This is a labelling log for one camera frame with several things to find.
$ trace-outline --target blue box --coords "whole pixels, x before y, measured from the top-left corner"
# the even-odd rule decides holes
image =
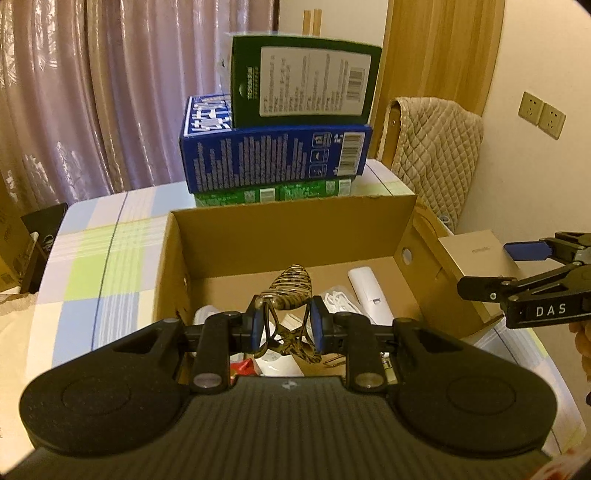
[[[232,128],[229,95],[190,97],[180,148],[190,193],[363,173],[369,125]]]

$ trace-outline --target green box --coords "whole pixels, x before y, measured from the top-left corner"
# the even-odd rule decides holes
[[[265,203],[280,200],[298,200],[314,197],[349,196],[351,179],[312,180],[283,183],[264,187],[247,187],[214,193],[195,194],[198,207],[235,205],[238,203]]]
[[[232,125],[366,124],[381,53],[326,38],[236,35]]]

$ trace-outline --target plaid tablecloth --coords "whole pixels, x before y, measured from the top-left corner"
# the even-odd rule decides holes
[[[352,195],[412,192],[368,160]],[[73,205],[56,238],[33,317],[27,380],[152,322],[167,214],[195,207],[184,183],[120,193]],[[476,346],[541,375],[558,398],[546,450],[564,452],[586,429],[564,380],[531,329],[495,327]]]

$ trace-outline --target beige box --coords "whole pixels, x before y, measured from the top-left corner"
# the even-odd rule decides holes
[[[0,179],[0,291],[21,284],[34,242]]]
[[[511,277],[523,278],[524,275],[503,248],[503,245],[490,230],[463,233],[461,235],[440,238],[439,241],[459,267],[457,280],[467,277]],[[475,308],[484,306],[483,319],[502,317],[498,303],[474,302]]]

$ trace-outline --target person's finger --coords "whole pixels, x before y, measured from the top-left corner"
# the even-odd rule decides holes
[[[591,357],[591,341],[584,332],[577,333],[574,338],[574,344],[581,355]]]
[[[569,330],[572,333],[579,333],[584,328],[584,322],[569,323]]]
[[[583,370],[587,374],[587,380],[590,380],[590,378],[591,378],[591,358],[589,358],[588,356],[581,357],[581,366],[583,367]]]

